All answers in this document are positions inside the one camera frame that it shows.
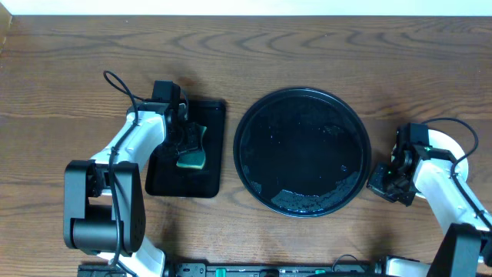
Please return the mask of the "light blue plate top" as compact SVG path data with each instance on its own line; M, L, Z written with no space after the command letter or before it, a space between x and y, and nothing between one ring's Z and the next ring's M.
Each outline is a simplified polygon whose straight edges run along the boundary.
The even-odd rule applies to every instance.
M428 129L428 132L429 143L431 146L438 149L450 150L450 152L454 155L456 159L461 158L463 155L465 155L464 150L458 144L458 142L446 133L431 128ZM464 180L467 181L469 174L468 160L465 159L462 163L457 165L455 171L459 176L463 177Z

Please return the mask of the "green scrubbing sponge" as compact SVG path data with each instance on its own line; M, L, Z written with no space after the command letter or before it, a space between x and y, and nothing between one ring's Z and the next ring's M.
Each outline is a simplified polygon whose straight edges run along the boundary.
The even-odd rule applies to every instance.
M176 166L182 169L204 168L206 154L203 146L203 138L207 128L197 123L187 125L186 143L181 145L180 154Z

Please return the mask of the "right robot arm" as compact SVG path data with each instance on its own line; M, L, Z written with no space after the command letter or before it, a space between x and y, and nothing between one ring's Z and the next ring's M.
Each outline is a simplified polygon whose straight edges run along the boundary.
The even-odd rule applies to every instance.
M467 184L468 161L452 138L439 134L427 144L395 145L389 165L380 163L368 188L389 202L425 199L444 239L430 264L397 256L381 261L385 276L474 276L491 264L491 214Z

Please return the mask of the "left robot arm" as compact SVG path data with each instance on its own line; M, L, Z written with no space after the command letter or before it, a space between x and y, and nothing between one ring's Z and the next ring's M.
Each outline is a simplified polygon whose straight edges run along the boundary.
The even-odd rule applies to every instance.
M201 155L206 129L180 100L135 103L115 137L88 160L65 168L63 239L70 249L107 261L90 276L162 276L165 253L145 234L141 170L158 152L177 164Z

